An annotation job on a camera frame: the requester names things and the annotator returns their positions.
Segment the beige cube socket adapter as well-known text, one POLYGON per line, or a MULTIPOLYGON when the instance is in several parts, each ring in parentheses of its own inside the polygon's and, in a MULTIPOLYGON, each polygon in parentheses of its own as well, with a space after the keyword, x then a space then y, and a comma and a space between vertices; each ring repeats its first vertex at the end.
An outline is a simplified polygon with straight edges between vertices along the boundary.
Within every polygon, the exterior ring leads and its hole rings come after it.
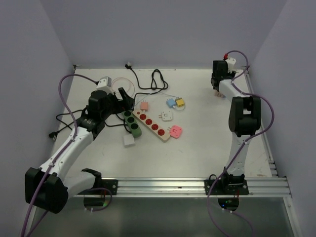
POLYGON ((222 93, 219 92, 219 91, 215 91, 215 92, 214 92, 214 95, 217 96, 217 97, 225 98, 225 95, 222 94, 222 93))

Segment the pink USB charger cube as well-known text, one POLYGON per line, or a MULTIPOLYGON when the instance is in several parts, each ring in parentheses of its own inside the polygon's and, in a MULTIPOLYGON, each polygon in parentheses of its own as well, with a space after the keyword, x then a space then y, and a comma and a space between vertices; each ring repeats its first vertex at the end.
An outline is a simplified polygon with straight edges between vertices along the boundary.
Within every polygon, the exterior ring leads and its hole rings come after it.
POLYGON ((145 112, 149 109, 149 103, 147 101, 141 101, 140 110, 145 112))

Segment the white socket adapter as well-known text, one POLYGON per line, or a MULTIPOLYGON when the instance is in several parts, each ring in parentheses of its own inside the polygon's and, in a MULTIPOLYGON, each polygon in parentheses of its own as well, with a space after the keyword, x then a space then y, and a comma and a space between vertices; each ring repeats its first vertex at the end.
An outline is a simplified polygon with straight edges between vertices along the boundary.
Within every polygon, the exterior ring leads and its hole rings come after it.
POLYGON ((173 120, 173 113, 171 110, 168 111, 162 111, 158 116, 162 121, 172 121, 173 120))

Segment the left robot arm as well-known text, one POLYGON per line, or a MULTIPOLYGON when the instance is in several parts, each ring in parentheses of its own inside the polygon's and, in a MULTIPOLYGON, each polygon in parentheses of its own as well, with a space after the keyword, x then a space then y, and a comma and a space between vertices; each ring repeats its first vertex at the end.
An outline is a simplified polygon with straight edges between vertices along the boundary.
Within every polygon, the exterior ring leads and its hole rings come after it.
POLYGON ((28 169, 25 200, 29 205, 57 214, 73 196, 87 191, 97 194, 104 190, 102 175, 96 170, 84 168, 74 178, 66 175, 80 154, 104 129, 106 119, 132 108, 134 99, 122 87, 118 91, 120 99, 103 90, 93 91, 62 147, 39 168, 28 169))

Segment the blue USB charger cube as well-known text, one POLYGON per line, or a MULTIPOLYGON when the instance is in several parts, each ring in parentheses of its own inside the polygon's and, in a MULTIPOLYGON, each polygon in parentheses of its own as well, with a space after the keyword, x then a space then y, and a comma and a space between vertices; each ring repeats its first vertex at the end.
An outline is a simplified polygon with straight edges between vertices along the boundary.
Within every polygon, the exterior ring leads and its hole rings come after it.
POLYGON ((169 108, 174 108, 176 106, 176 102, 173 98, 167 99, 166 104, 169 108))

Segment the white USB charger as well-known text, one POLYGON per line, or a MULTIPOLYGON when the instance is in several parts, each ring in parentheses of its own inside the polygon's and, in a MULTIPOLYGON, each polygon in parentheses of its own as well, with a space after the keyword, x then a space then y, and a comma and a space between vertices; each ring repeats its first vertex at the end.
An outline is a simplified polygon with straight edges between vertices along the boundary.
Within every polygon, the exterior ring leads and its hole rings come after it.
POLYGON ((135 145, 135 140, 132 134, 127 134, 123 136, 123 145, 125 147, 131 147, 135 145))

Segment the green power strip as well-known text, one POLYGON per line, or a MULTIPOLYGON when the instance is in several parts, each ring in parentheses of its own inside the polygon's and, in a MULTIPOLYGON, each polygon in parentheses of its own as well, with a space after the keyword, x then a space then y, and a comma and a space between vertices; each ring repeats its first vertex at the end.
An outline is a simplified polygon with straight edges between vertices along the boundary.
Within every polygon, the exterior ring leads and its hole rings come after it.
POLYGON ((129 111, 124 111, 121 113, 123 116, 132 136, 134 138, 138 138, 142 135, 142 131, 137 123, 136 118, 134 117, 133 113, 131 110, 129 111))

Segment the pink socket adapter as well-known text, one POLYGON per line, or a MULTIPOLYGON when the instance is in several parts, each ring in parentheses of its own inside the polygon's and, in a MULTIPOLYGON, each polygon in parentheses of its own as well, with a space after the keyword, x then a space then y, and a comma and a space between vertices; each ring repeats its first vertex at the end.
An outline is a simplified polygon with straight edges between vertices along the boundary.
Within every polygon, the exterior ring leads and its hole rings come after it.
POLYGON ((178 139, 182 134, 183 129, 177 125, 173 125, 168 128, 168 134, 170 137, 178 139))

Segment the beige power strip red sockets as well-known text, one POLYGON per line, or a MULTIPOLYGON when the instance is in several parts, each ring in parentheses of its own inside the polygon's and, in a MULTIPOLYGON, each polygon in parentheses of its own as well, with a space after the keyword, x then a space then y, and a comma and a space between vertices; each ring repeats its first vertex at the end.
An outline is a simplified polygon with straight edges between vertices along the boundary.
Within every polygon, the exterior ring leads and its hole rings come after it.
POLYGON ((142 110, 133 110, 133 115, 156 137, 161 141, 166 142, 169 140, 170 135, 166 129, 159 125, 155 120, 153 120, 148 114, 142 110))

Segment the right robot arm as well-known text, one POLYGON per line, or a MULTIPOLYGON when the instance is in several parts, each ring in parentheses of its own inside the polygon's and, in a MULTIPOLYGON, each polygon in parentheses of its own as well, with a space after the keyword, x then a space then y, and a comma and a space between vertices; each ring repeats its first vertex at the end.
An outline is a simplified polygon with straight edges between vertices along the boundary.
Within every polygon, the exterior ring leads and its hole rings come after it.
POLYGON ((232 133, 230 156, 223 173, 210 184, 212 195, 249 194, 245 180, 245 160, 251 137, 261 127, 261 99, 247 95, 233 82, 235 59, 214 60, 211 85, 231 103, 228 126, 232 133))

